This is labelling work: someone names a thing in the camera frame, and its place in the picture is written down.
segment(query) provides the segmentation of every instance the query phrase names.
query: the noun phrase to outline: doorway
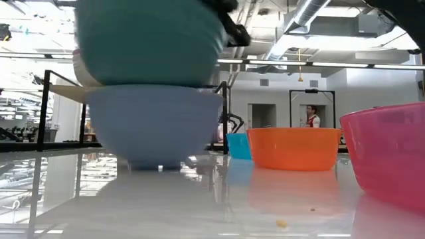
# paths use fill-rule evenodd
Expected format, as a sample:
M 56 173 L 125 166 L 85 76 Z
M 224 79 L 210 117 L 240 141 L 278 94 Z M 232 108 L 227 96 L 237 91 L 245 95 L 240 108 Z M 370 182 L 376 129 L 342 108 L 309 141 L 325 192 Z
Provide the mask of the doorway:
M 250 129 L 276 127 L 276 105 L 249 104 L 248 127 Z
M 316 115 L 319 116 L 320 119 L 320 127 L 326 127 L 326 109 L 327 106 L 318 106 L 318 105 L 311 105 L 309 106 L 316 106 L 317 107 L 317 113 Z M 299 126 L 305 127 L 307 123 L 307 105 L 299 105 Z

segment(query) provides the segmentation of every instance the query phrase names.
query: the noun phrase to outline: teal bowl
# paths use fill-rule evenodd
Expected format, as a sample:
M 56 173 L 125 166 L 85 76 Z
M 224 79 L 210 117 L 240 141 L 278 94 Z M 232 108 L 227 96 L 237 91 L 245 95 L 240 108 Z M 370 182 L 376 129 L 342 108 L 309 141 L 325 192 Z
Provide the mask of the teal bowl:
M 202 86 L 227 38 L 199 0 L 78 1 L 76 21 L 81 57 L 103 85 Z

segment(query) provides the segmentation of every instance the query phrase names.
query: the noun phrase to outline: person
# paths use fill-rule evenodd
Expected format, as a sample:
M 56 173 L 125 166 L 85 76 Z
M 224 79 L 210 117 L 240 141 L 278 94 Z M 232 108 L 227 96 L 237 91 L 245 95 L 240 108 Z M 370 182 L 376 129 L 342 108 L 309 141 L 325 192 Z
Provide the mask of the person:
M 307 124 L 306 127 L 320 127 L 320 118 L 316 115 L 317 106 L 307 106 Z

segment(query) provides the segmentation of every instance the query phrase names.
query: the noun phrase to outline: glossy table surface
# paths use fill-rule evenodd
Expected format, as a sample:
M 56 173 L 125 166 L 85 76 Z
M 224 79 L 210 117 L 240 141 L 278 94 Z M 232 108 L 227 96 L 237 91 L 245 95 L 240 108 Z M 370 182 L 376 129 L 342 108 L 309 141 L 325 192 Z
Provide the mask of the glossy table surface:
M 134 171 L 102 149 L 0 154 L 0 238 L 406 239 L 424 225 L 365 195 L 347 155 L 309 173 L 212 154 L 180 171 Z

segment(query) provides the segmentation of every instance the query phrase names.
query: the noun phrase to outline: crumb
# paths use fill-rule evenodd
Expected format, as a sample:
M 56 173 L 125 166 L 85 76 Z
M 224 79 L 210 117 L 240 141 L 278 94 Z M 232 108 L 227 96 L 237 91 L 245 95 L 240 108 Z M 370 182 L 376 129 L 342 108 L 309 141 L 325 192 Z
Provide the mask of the crumb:
M 285 228 L 285 227 L 288 226 L 288 224 L 286 224 L 286 222 L 284 220 L 277 220 L 276 226 L 279 226 L 280 228 Z

